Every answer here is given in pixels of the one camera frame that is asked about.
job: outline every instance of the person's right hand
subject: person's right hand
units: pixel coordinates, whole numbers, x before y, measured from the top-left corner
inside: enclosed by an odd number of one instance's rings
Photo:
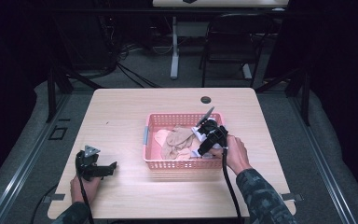
[[[98,186],[100,185],[101,178],[100,177],[93,177],[90,181],[85,180],[83,177],[82,183],[84,190],[87,194],[87,199],[89,200],[89,204],[95,199],[95,195],[97,194]],[[81,193],[80,181],[77,178],[77,175],[71,180],[71,196],[72,196],[72,203],[83,203],[83,195]]]
[[[243,170],[252,168],[249,163],[246,147],[239,137],[228,135],[227,145],[227,166],[231,168],[235,175],[238,175]],[[212,148],[209,152],[222,158],[223,149]]]

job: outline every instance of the pink basket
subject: pink basket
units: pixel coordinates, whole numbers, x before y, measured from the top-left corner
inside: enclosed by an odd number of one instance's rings
[[[156,142],[155,135],[161,130],[172,130],[176,125],[191,128],[205,114],[150,114],[147,118],[144,136],[144,160],[151,170],[183,170],[183,169],[220,169],[220,159],[191,158],[190,160],[163,160],[161,146]],[[218,125],[224,125],[219,113],[212,113]]]

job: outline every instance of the handheld controller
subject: handheld controller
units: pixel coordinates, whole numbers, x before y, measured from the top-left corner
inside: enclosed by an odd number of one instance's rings
[[[76,170],[87,181],[92,177],[104,177],[112,175],[117,167],[117,162],[113,162],[109,166],[97,166],[97,160],[100,152],[95,147],[86,146],[85,150],[80,150],[76,154]]]

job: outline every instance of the black curtain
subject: black curtain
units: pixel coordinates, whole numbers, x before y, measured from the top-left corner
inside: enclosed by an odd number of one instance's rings
[[[0,1],[0,167],[33,112],[34,87],[48,70],[47,55],[19,2]]]
[[[289,10],[315,10],[318,20],[284,20],[266,77],[306,65],[358,181],[358,1],[292,0]]]

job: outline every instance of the white table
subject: white table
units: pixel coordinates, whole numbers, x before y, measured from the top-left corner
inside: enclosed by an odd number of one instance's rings
[[[210,104],[200,101],[212,99]],[[206,113],[212,105],[229,133],[242,139],[251,164],[280,194],[289,193],[281,164],[252,89],[115,89],[97,90],[62,173],[48,217],[56,218],[71,204],[70,180],[75,176],[76,153],[85,145],[101,150],[99,165],[117,161],[113,176],[101,183],[91,210],[94,218],[207,218],[235,217],[236,211],[221,170],[192,174],[152,172],[143,160],[146,119],[151,113]],[[249,213],[235,175],[229,177],[241,214]],[[293,202],[285,202],[291,213]]]
[[[153,0],[154,7],[266,7],[277,8],[286,7],[288,0],[197,0],[194,3],[185,3],[183,0]],[[179,51],[177,42],[177,29],[178,23],[176,17],[172,20],[172,65],[171,65],[171,79],[178,78],[178,66],[179,66]],[[206,25],[196,24],[201,27],[196,33],[196,36],[205,35]]]

